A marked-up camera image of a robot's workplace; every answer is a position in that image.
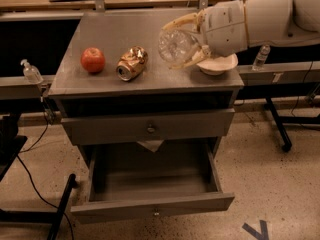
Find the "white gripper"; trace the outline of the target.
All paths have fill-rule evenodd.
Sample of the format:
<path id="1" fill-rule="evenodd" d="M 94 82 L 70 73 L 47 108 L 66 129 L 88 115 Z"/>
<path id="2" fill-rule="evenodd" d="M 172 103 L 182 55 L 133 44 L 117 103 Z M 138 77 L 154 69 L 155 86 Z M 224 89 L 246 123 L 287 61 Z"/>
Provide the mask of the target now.
<path id="1" fill-rule="evenodd" d="M 191 25 L 192 32 L 203 36 L 204 44 L 190 59 L 174 63 L 170 69 L 182 69 L 198 64 L 211 57 L 227 57 L 248 48 L 245 23 L 245 7 L 241 0 L 220 2 L 198 13 L 181 16 L 162 27 L 163 30 L 180 29 Z"/>

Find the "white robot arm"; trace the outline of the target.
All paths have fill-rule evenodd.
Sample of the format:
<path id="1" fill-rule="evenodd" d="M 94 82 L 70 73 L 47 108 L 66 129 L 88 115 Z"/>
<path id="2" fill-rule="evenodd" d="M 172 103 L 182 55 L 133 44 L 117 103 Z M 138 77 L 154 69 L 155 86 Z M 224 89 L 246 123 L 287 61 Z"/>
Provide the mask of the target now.
<path id="1" fill-rule="evenodd" d="M 232 68 L 238 52 L 315 45 L 319 35 L 320 0 L 234 0 L 163 26 L 158 52 L 171 69 Z"/>

